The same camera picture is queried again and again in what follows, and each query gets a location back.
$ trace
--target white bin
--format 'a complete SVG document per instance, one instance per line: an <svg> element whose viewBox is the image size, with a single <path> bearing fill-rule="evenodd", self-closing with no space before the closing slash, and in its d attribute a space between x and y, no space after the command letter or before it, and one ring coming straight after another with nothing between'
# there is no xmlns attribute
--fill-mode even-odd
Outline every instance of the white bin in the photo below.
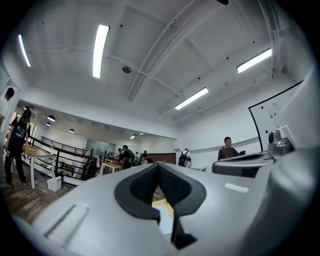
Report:
<svg viewBox="0 0 320 256"><path fill-rule="evenodd" d="M61 177L51 178L46 181L48 183L48 189L56 192L61 189Z"/></svg>

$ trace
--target floor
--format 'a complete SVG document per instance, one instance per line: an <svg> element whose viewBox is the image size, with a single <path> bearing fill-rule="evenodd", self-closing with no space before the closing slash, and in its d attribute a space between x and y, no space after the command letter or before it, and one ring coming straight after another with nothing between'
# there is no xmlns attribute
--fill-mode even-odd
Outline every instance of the floor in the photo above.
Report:
<svg viewBox="0 0 320 256"><path fill-rule="evenodd" d="M48 176L34 171L35 189L31 188L30 167L23 165L24 175L28 181L28 186L20 183L16 167L13 168L12 183L13 187L6 184L6 175L4 170L4 158L0 157L0 194L6 202L11 214L21 217L28 223L32 223L39 213L49 204L62 197L64 194L74 188L74 186L63 184L57 192L48 189ZM158 187L153 195L153 201L164 199L165 196Z"/></svg>

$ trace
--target tabletop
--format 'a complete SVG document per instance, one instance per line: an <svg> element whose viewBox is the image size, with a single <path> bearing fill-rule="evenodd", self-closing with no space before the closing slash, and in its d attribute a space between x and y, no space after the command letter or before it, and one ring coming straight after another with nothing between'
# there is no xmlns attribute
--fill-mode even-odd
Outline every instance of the tabletop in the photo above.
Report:
<svg viewBox="0 0 320 256"><path fill-rule="evenodd" d="M36 147L30 147L28 149L27 152L25 152L27 155L29 155L30 157L32 158L40 158L40 157L43 157L43 158L50 158L50 157L54 157L55 155L54 154L50 154L48 152L45 152L39 148L36 148Z"/></svg>
<svg viewBox="0 0 320 256"><path fill-rule="evenodd" d="M119 167L123 167L123 164L114 164L112 162L103 162L102 163L104 166L108 166L108 167L112 167L112 168L119 168Z"/></svg>

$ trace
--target whiteboard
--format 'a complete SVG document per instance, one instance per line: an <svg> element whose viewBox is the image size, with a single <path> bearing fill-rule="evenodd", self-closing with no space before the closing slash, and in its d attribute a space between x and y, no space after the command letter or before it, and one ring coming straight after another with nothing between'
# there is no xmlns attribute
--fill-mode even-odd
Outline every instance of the whiteboard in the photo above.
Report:
<svg viewBox="0 0 320 256"><path fill-rule="evenodd" d="M302 82L303 81L271 98L249 107L259 136L261 151L268 149L269 133L285 124L281 117L281 110L289 102Z"/></svg>

